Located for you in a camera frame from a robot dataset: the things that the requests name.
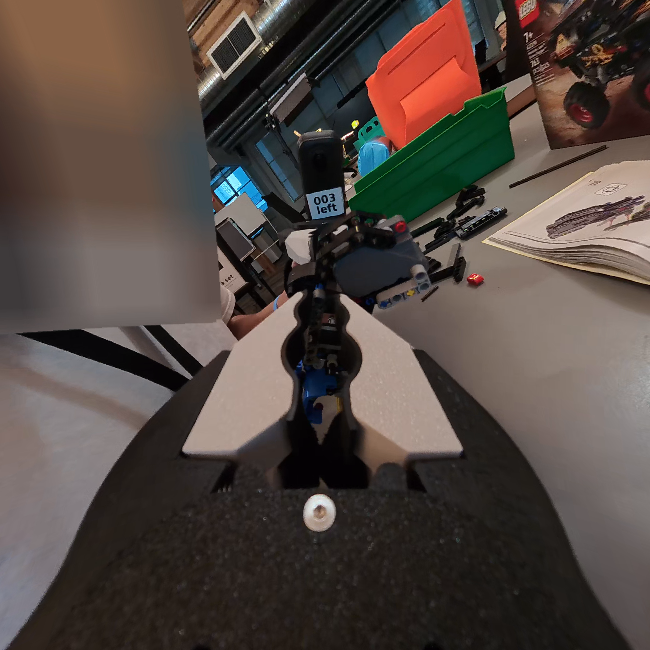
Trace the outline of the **white board panel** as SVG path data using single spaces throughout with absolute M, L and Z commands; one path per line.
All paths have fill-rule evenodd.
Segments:
M 264 213 L 258 209 L 248 194 L 242 194 L 224 205 L 214 215 L 215 226 L 219 226 L 225 219 L 231 219 L 246 235 L 253 235 L 266 223 Z

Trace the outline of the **orange plastic bin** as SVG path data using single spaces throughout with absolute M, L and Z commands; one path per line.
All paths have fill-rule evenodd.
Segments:
M 461 1 L 419 23 L 378 62 L 366 82 L 370 102 L 397 148 L 482 93 Z

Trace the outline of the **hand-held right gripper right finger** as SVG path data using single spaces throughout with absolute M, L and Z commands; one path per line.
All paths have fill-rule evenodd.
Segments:
M 457 459 L 455 433 L 411 345 L 351 298 L 343 339 L 352 369 L 330 429 L 330 487 L 366 488 L 385 464 Z

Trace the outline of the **white air vent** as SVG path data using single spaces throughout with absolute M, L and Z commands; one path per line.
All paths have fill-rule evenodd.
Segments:
M 246 12 L 241 12 L 207 51 L 207 57 L 220 77 L 228 78 L 263 39 Z

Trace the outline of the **person's left forearm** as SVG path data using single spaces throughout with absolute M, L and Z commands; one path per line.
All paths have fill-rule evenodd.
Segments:
M 254 314 L 235 314 L 229 319 L 226 325 L 233 336 L 239 341 L 268 318 L 271 313 L 271 311 L 263 310 Z

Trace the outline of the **grey light panel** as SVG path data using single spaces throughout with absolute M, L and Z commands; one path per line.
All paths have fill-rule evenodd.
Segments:
M 278 122 L 290 126 L 308 104 L 313 101 L 312 81 L 306 73 L 301 73 L 270 108 L 270 115 Z

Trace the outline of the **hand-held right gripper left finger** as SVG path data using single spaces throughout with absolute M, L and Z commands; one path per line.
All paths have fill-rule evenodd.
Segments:
M 234 345 L 183 444 L 186 456 L 249 465 L 282 487 L 278 466 L 291 452 L 287 419 L 298 391 L 285 344 L 305 295 L 289 298 Z

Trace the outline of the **grey black toy brick model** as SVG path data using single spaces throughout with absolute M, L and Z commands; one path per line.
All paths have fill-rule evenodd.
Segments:
M 355 250 L 341 260 L 337 276 L 345 292 L 305 290 L 304 355 L 295 374 L 301 386 L 304 413 L 311 425 L 323 422 L 322 399 L 340 400 L 350 374 L 343 359 L 342 317 L 336 315 L 339 298 L 346 296 L 368 313 L 389 309 L 432 287 L 430 262 L 419 248 L 402 216 L 352 212 Z

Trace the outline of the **green plastic bin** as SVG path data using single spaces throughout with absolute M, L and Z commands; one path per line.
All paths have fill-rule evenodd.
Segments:
M 353 211 L 415 220 L 515 157 L 505 89 L 467 100 L 364 175 Z

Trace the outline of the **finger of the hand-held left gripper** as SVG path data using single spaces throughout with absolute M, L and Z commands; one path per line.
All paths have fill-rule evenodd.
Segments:
M 311 263 L 314 259 L 313 237 L 316 230 L 291 230 L 284 240 L 287 255 L 294 265 Z

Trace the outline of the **light blue bundle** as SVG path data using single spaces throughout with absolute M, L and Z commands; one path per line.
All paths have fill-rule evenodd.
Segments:
M 392 153 L 392 144 L 386 136 L 378 136 L 364 142 L 360 148 L 357 166 L 359 174 L 364 177 L 379 167 Z

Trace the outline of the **dark monitor screen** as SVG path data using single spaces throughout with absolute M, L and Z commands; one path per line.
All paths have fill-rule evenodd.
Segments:
M 252 241 L 244 234 L 240 227 L 231 218 L 224 219 L 216 226 L 216 232 L 232 250 L 238 260 L 244 261 L 256 251 Z

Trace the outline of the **toy truck set box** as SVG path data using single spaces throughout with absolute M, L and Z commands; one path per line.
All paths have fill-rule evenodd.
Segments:
M 551 149 L 649 134 L 648 1 L 503 1 Z

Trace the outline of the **long thin black axle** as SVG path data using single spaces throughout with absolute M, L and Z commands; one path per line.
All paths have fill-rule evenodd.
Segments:
M 562 161 L 560 163 L 552 165 L 552 166 L 550 166 L 550 167 L 548 167 L 548 168 L 546 168 L 544 170 L 541 170 L 539 172 L 535 172 L 534 174 L 528 175 L 528 176 L 524 177 L 523 179 L 515 181 L 514 183 L 510 183 L 508 185 L 508 188 L 509 189 L 514 189 L 516 187 L 524 185 L 525 183 L 528 183 L 528 182 L 531 182 L 531 181 L 536 180 L 538 178 L 541 178 L 544 175 L 553 173 L 553 172 L 555 172 L 557 170 L 560 170 L 560 169 L 562 169 L 564 167 L 567 167 L 567 166 L 572 165 L 572 164 L 574 164 L 576 162 L 584 160 L 585 158 L 589 158 L 592 155 L 596 155 L 597 153 L 600 153 L 600 152 L 605 151 L 607 149 L 608 149 L 608 145 L 606 145 L 606 144 L 602 144 L 600 146 L 594 147 L 594 148 L 592 148 L 592 149 L 590 149 L 588 151 L 585 151 L 585 152 L 583 152 L 581 154 L 578 154 L 578 155 L 576 155 L 576 156 L 574 156 L 572 158 L 568 158 L 568 159 L 566 159 L 566 160 L 564 160 L 564 161 Z

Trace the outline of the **pile of black toy beams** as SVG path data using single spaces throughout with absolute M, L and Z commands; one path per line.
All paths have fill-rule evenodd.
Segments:
M 433 233 L 433 239 L 425 244 L 425 254 L 453 239 L 467 240 L 508 215 L 506 207 L 493 207 L 477 215 L 469 214 L 474 208 L 482 207 L 484 201 L 485 189 L 475 184 L 468 185 L 460 190 L 454 209 L 446 217 L 418 226 L 410 231 L 411 236 L 416 239 Z

